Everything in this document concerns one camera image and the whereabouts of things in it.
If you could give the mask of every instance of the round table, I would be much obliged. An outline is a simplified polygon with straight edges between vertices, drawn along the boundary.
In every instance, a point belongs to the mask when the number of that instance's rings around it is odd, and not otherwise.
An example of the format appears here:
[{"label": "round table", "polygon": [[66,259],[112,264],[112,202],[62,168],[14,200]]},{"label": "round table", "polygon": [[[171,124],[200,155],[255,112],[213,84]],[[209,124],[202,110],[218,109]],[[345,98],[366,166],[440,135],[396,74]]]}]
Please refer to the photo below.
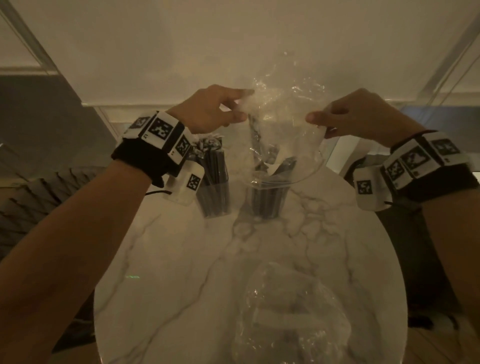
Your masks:
[{"label": "round table", "polygon": [[407,299],[382,224],[327,167],[292,186],[281,216],[241,209],[204,219],[198,205],[145,197],[95,293],[96,340],[107,363],[232,363],[245,281],[261,261],[289,260],[342,302],[352,327],[345,363],[400,363]]}]

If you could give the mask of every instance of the cable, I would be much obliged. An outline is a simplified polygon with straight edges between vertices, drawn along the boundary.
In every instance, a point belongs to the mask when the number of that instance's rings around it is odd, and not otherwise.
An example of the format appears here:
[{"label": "cable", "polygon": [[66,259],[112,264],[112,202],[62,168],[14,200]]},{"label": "cable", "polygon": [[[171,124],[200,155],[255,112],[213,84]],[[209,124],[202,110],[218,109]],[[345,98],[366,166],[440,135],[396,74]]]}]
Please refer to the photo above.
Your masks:
[{"label": "cable", "polygon": [[152,192],[147,192],[145,196],[148,196],[149,194],[172,194],[172,192],[167,190],[152,191]]}]

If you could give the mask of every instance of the fingernail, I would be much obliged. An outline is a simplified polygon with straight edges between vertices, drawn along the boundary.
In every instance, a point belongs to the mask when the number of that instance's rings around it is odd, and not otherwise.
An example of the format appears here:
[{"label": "fingernail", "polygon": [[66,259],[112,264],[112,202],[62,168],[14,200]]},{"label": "fingernail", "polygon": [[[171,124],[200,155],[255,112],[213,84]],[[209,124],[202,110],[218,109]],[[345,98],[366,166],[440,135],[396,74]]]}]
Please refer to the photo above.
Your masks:
[{"label": "fingernail", "polygon": [[315,120],[315,114],[313,112],[307,114],[305,120],[310,123],[313,122]]}]

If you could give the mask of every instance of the wrist tracker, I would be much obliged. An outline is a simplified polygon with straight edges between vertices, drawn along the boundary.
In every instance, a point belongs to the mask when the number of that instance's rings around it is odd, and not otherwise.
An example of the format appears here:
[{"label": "wrist tracker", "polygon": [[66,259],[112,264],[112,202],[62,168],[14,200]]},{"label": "wrist tracker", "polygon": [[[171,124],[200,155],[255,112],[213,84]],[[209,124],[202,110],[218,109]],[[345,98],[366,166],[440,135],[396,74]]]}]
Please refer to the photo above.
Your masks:
[{"label": "wrist tracker", "polygon": [[392,196],[417,203],[479,186],[468,156],[438,131],[414,134],[393,146],[382,165],[366,168],[368,171],[355,170],[354,179],[357,202],[370,211],[388,207],[384,204],[385,186]]},{"label": "wrist tracker", "polygon": [[153,111],[142,114],[125,131],[111,157],[142,170],[152,184],[163,188],[168,174],[170,195],[164,197],[189,205],[204,176],[198,163],[187,160],[194,136],[173,116]]}]

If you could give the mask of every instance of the clear plastic bag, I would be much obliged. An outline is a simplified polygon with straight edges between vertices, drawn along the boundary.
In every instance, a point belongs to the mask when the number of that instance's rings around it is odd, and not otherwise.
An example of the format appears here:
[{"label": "clear plastic bag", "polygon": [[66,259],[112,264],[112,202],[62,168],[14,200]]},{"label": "clear plastic bag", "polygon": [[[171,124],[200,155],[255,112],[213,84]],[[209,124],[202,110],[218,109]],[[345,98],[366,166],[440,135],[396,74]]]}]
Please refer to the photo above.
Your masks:
[{"label": "clear plastic bag", "polygon": [[339,363],[350,333],[341,303],[319,280],[266,263],[247,285],[232,354],[238,364]]},{"label": "clear plastic bag", "polygon": [[325,128],[305,121],[328,104],[325,87],[291,54],[275,59],[253,82],[255,93],[241,100],[249,130],[240,134],[242,180],[254,188],[285,187],[315,173],[325,162]]}]

